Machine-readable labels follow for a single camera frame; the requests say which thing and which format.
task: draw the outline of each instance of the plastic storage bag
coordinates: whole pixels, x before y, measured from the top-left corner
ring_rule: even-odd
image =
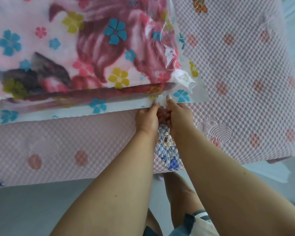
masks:
[[[171,0],[0,0],[0,124],[207,100],[184,46]]]

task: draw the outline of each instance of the pink polka dot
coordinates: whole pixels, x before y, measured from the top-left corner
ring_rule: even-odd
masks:
[[[84,167],[87,164],[87,154],[84,151],[78,151],[75,154],[75,162],[78,166]]]
[[[286,137],[290,142],[294,142],[295,141],[295,132],[290,128],[287,129]]]
[[[198,39],[194,34],[189,34],[187,36],[187,42],[192,46],[195,47],[198,44]]]
[[[217,148],[221,148],[222,146],[222,144],[216,138],[212,138],[210,142],[213,143]]]
[[[250,144],[252,147],[256,148],[260,145],[260,139],[257,134],[250,134]]]
[[[41,168],[42,165],[42,161],[41,158],[39,157],[39,155],[31,155],[28,159],[27,159],[27,163],[29,164],[29,166],[33,169],[33,170],[39,170]]]
[[[228,88],[226,87],[226,84],[224,82],[217,82],[215,87],[216,92],[220,95],[226,95],[228,92]]]
[[[258,93],[262,93],[264,91],[264,86],[263,86],[262,80],[256,79],[254,81],[253,86],[254,86],[255,91],[257,91]]]
[[[289,77],[288,85],[289,85],[290,88],[295,89],[295,78],[293,76]]]
[[[229,46],[233,45],[234,44],[234,41],[235,41],[235,38],[234,38],[233,35],[231,35],[231,34],[224,35],[224,42],[227,45],[229,45]]]
[[[271,40],[270,34],[267,30],[262,31],[259,38],[264,43],[269,43]]]

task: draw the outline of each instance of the person's right arm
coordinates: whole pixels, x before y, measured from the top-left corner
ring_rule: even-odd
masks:
[[[220,235],[295,235],[295,207],[210,143],[191,110],[167,99],[170,134],[193,186]]]

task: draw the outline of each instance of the person's left arm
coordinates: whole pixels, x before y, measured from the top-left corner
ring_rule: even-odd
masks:
[[[136,133],[62,216],[51,236],[142,235],[158,140],[158,104],[140,109]]]

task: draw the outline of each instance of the shorts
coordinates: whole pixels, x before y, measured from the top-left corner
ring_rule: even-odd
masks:
[[[143,236],[158,236],[149,226],[146,226]],[[193,215],[185,214],[182,224],[174,229],[169,236],[219,236],[205,210],[199,210]]]

